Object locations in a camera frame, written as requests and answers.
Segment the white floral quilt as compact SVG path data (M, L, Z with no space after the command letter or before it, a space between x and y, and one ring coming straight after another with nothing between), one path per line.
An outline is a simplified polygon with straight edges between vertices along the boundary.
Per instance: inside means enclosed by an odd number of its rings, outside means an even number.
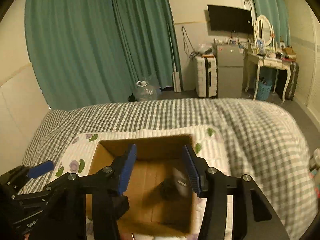
M231 171L227 160L227 152L221 133L215 127L199 125L167 130L142 129L136 132L79 134L69 144L60 161L57 163L55 176L59 177L67 172L76 173L79 176L89 175L89 169L95 154L95 149L97 148L98 142L101 140L139 139L183 134L191 136L194 151L199 157L204 158L209 166L217 168L226 175L230 175ZM125 233L122 235L128 239L197 239L205 205L206 200L196 196L195 231L190 235L184 237L161 237L140 235L136 233Z

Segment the black wall television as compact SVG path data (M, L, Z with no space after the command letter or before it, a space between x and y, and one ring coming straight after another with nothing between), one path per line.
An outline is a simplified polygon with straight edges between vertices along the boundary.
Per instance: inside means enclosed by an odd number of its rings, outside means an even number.
M253 34L251 11L220 5L207 5L207 7L212 31Z

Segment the black power adapter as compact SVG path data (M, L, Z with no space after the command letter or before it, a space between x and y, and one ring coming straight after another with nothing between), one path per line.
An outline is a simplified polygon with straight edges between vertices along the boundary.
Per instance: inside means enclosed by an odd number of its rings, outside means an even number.
M177 168L172 168L171 175L143 197L143 206L153 207L163 201L185 200L189 198L189 195L189 183L185 174Z

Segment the brown cardboard box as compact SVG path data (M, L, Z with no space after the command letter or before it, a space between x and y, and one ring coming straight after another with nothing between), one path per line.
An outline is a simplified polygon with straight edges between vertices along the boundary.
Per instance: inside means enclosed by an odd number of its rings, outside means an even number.
M183 147L192 145L190 135L172 135L98 142L89 169L94 174L111 165L115 157L123 155L131 145L137 148L127 191L129 210L117 221L120 233L161 237L184 237L195 231L196 196L190 184L189 198L173 202L163 201L153 207L143 206L143 197L171 175L172 168L182 171L186 178Z

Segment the white oval mirror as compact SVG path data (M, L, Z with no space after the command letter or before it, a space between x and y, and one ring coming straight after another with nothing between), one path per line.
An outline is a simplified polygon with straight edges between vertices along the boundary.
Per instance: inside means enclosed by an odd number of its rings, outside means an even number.
M256 40L263 40L266 46L272 45L274 41L274 28L265 15L259 15L254 25Z

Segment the grey checked bedspread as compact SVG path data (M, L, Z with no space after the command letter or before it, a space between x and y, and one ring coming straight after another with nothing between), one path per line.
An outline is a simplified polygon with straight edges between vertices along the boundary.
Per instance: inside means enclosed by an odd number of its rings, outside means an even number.
M23 165L51 160L57 166L81 138L124 139L165 135L191 126L195 150L210 166L239 177L249 174L262 189L291 239L315 218L317 197L309 172L310 152L295 119L283 108L249 99L175 99L92 105L46 114Z

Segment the clear water jug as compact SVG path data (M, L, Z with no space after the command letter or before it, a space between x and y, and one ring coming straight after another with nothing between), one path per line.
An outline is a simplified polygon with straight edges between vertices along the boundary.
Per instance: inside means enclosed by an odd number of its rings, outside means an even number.
M157 100L157 89L147 81L138 81L133 93L138 101L153 101Z

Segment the white dressing table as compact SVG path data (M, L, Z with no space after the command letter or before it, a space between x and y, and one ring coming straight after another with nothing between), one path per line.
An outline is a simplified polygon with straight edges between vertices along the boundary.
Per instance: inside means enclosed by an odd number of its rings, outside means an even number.
M287 78L286 78L286 82L284 85L282 98L281 98L282 103L284 103L286 101L286 99L285 99L286 90L287 90L289 83L291 81L291 77L293 77L293 71L291 70L291 62L284 60L284 59L277 59L277 58L271 58L271 57L267 57L267 56L261 56L258 54L253 54L252 52L249 52L248 50L245 52L245 58L247 59L248 62L255 64L257 66L253 100L255 100L257 98L257 94L258 94L261 67L276 70L276 79L275 79L275 84L273 87L274 93L276 92L279 71L284 70L287 72Z

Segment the silver mini fridge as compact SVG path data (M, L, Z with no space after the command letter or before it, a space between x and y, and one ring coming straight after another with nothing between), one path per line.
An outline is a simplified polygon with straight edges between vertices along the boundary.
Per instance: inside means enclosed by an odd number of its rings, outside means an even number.
M238 45L217 46L217 96L240 98L244 74L244 55Z

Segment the green curtain right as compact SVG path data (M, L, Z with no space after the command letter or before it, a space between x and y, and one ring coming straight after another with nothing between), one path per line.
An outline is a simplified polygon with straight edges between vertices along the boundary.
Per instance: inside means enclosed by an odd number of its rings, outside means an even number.
M253 0L257 16L265 15L274 27L275 41L291 43L289 17L284 0Z

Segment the blue waste basket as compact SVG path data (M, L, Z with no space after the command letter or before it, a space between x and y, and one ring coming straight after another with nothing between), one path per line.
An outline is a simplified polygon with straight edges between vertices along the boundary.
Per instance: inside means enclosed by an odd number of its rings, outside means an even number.
M256 99L266 101L272 88L272 80L261 77L258 82L258 90Z

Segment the green curtain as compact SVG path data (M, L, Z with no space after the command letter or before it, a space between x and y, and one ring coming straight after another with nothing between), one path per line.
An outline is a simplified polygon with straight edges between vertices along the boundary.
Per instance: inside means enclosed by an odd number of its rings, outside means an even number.
M284 0L253 0L257 16L265 15L274 27L275 41L291 43L289 17Z
M126 102L181 68L169 0L26 0L25 38L52 109Z

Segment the white suitcase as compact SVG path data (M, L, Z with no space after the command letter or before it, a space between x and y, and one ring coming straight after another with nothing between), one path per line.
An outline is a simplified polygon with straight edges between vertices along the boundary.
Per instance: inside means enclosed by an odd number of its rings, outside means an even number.
M195 86L199 98L212 98L217 96L217 66L215 57L194 58Z

